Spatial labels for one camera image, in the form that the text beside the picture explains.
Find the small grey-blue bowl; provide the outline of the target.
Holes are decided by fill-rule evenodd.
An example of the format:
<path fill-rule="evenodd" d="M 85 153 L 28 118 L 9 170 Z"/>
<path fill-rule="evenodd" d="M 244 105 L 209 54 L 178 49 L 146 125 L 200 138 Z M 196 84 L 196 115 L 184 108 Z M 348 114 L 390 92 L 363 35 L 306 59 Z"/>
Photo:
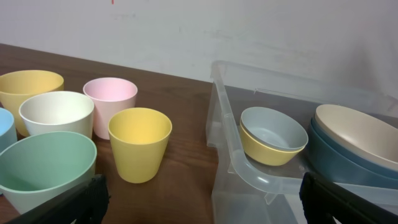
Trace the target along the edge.
<path fill-rule="evenodd" d="M 246 108 L 240 121 L 250 136 L 274 149 L 298 151 L 308 143 L 308 134 L 302 125 L 277 110 L 258 106 Z"/>

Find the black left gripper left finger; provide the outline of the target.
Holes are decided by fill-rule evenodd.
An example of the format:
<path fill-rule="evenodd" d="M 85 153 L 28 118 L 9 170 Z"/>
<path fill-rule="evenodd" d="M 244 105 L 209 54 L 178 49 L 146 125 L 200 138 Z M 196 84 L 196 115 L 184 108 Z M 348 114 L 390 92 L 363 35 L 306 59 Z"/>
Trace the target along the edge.
<path fill-rule="evenodd" d="M 96 174 L 7 224 L 100 224 L 108 205 L 106 176 Z"/>

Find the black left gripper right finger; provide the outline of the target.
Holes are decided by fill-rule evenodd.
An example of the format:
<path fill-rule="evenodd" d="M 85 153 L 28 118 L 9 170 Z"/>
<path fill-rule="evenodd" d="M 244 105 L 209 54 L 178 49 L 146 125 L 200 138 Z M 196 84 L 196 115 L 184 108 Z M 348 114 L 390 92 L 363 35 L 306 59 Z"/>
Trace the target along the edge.
<path fill-rule="evenodd" d="M 308 224 L 397 224 L 397 215 L 314 173 L 305 173 L 299 197 Z"/>

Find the large dark blue bowl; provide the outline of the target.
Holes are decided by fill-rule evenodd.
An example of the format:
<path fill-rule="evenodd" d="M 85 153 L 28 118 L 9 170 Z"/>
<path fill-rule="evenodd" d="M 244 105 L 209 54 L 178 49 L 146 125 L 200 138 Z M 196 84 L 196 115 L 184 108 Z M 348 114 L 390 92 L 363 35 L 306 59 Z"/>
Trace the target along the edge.
<path fill-rule="evenodd" d="M 343 157 L 320 137 L 312 124 L 308 126 L 306 151 L 313 168 L 330 181 L 397 190 L 397 179 L 376 174 Z"/>

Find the large beige bowl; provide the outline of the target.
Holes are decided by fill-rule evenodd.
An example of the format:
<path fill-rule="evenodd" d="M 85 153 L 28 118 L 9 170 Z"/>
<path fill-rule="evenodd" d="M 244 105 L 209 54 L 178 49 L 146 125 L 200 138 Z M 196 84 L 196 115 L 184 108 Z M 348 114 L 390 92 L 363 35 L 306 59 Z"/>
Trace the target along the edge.
<path fill-rule="evenodd" d="M 315 119 L 331 138 L 348 150 L 397 171 L 397 128 L 339 105 L 318 106 Z"/>

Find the small yellow bowl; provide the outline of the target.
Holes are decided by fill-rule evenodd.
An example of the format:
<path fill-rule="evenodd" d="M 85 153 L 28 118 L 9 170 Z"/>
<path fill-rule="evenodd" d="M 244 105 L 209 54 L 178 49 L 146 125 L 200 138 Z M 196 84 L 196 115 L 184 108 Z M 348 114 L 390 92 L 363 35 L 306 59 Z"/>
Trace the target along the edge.
<path fill-rule="evenodd" d="M 292 160 L 305 146 L 296 151 L 282 151 L 255 140 L 240 124 L 239 135 L 244 152 L 255 161 L 267 166 L 282 166 Z"/>

